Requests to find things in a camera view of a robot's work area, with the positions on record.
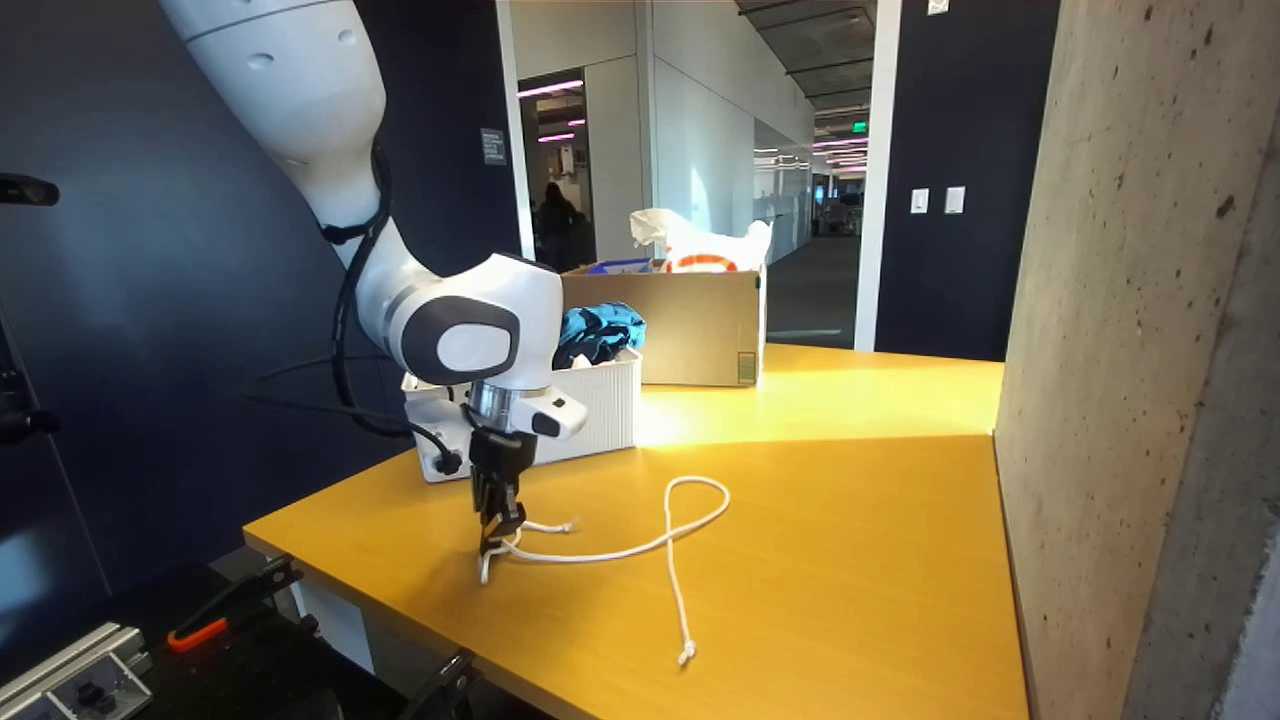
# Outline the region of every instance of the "dark blue wall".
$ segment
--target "dark blue wall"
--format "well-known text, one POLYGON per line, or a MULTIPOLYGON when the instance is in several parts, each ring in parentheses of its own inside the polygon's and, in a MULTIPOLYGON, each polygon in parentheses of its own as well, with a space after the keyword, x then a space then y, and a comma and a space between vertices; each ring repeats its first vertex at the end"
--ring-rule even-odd
POLYGON ((1003 356, 1055 0, 904 0, 876 349, 1003 356), (946 218, 946 189, 969 212, 946 218), (931 218, 907 218, 912 189, 931 218))
MULTIPOLYGON (((438 269, 515 252, 488 3, 380 3, 397 218, 438 269)), ((0 447, 0 677, 114 597, 242 543, 242 523, 408 447, 269 408, 265 371, 320 356, 333 247, 242 137, 155 0, 0 0, 0 172, 62 183, 0 204, 0 325, 66 431, 0 447)), ((357 370, 397 414, 397 371, 357 370)), ((273 391, 333 406, 323 371, 273 391)))

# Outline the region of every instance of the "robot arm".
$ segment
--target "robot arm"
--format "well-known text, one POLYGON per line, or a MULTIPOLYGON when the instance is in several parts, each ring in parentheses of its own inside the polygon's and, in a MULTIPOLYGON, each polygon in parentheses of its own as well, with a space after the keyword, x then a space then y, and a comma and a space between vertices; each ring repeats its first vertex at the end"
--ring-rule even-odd
POLYGON ((353 0, 160 3, 357 272, 361 330, 416 381, 472 383, 480 523, 520 523, 515 480, 533 465, 533 436, 563 436, 586 419, 553 390, 562 277, 492 257, 440 281, 403 247, 372 175, 389 98, 353 0))

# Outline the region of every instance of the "wall outlet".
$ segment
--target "wall outlet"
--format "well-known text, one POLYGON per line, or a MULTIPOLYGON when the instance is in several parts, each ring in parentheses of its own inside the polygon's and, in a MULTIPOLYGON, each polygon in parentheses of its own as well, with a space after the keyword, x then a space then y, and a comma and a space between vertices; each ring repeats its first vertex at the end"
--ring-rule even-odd
POLYGON ((965 218, 965 197, 969 197, 969 189, 965 189, 965 183, 949 183, 946 218, 965 218))
POLYGON ((912 189, 912 218, 929 218, 929 189, 912 189))
POLYGON ((480 129, 486 166, 510 166, 510 137, 501 129, 480 129))

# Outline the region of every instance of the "white cable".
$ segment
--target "white cable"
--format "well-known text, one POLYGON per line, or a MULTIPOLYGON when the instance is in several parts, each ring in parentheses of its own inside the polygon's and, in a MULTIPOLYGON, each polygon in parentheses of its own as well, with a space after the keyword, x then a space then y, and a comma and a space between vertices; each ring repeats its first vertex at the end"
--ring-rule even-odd
POLYGON ((526 563, 611 563, 611 562, 645 556, 645 551, 665 543, 669 549, 669 584, 674 584, 675 621, 682 621, 682 655, 675 655, 675 665, 688 670, 688 660, 695 655, 695 639, 693 639, 693 629, 688 629, 683 590, 682 590, 682 573, 675 573, 675 541, 707 530, 714 519, 722 519, 730 511, 730 504, 733 504, 730 483, 722 483, 714 478, 674 478, 669 488, 665 488, 665 533, 645 541, 645 543, 616 549, 616 551, 529 551, 529 549, 520 549, 526 533, 570 535, 571 523, 526 519, 526 530, 513 533, 501 549, 480 551, 480 584, 488 584, 492 562, 501 562, 501 556, 526 562, 526 563), (682 483, 716 488, 722 504, 714 511, 703 511, 703 515, 688 519, 688 523, 675 523, 674 496, 675 496, 682 483))

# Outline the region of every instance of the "yellow table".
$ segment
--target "yellow table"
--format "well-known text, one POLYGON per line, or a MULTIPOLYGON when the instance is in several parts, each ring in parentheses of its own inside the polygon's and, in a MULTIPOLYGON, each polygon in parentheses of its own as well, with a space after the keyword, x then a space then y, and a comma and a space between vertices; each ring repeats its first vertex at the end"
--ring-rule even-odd
MULTIPOLYGON (((526 504, 578 519, 558 551, 662 533, 669 478, 733 488, 675 543, 701 655, 675 670, 665 551, 501 563, 478 584, 470 483, 416 455, 247 523, 397 629, 478 653, 558 715, 1027 715, 1002 492, 1002 364, 768 349, 766 390, 648 390, 645 447, 533 468, 526 504)), ((716 492, 675 496, 695 515, 716 492)))

